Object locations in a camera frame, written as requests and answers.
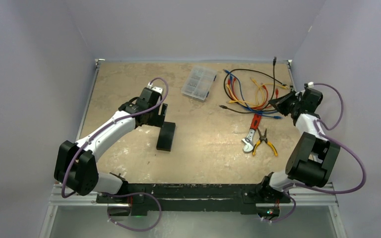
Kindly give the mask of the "black network switch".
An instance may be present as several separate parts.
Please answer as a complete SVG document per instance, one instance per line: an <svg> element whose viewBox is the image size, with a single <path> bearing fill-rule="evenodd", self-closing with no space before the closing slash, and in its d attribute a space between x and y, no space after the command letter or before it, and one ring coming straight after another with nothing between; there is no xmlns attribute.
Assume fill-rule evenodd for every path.
<svg viewBox="0 0 381 238"><path fill-rule="evenodd" d="M175 134L176 124L174 122L163 123L160 129L156 149L160 151L170 152L173 145L173 139Z"/></svg>

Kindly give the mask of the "clear plastic parts box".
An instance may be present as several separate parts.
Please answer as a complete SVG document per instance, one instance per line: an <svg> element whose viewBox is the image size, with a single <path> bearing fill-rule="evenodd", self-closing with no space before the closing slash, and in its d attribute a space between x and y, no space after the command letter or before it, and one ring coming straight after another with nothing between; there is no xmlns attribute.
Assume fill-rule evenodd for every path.
<svg viewBox="0 0 381 238"><path fill-rule="evenodd" d="M217 71L203 67L194 66L188 75L181 93L185 96L204 102L209 95L212 83L217 77Z"/></svg>

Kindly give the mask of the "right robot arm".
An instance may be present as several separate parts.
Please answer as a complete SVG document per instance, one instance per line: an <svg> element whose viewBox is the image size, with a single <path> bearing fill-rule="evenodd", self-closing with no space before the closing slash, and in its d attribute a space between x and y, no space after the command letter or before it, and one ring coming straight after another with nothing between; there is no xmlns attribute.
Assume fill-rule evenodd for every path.
<svg viewBox="0 0 381 238"><path fill-rule="evenodd" d="M302 91L291 91L269 101L279 113L291 117L301 137L289 157L285 170L270 173L269 183L258 189L263 201L272 201L277 197L278 191L289 184L300 183L307 187L323 187L327 184L340 146L324 136L319 122L320 116L316 114L322 100L322 92L314 89L314 83L309 82Z"/></svg>

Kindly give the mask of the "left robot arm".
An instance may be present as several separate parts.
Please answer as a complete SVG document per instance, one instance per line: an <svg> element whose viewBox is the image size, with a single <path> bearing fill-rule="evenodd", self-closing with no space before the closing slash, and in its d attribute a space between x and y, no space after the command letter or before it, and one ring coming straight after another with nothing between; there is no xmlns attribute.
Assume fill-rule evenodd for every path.
<svg viewBox="0 0 381 238"><path fill-rule="evenodd" d="M113 173L100 173L97 162L119 139L142 125L162 127L167 104L163 88L145 87L140 96L122 104L103 125L76 142L66 140L58 150L54 179L81 196L108 193L116 203L128 196L126 181Z"/></svg>

